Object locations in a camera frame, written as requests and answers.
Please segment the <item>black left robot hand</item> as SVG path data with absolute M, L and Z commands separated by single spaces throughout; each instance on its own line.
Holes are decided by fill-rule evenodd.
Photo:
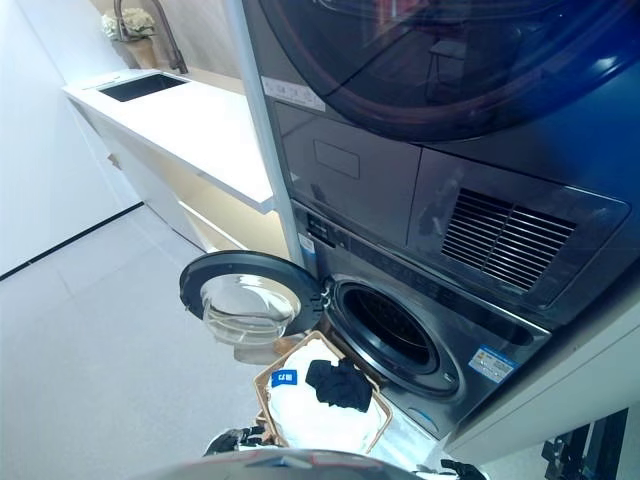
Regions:
M 265 428 L 259 425 L 228 429 L 210 441 L 204 456 L 239 451 L 241 448 L 267 446 L 265 432 Z

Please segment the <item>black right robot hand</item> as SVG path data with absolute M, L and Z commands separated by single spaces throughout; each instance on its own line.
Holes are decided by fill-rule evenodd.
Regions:
M 451 459 L 441 459 L 443 469 L 452 470 L 460 480 L 487 480 L 488 477 L 476 466 Z

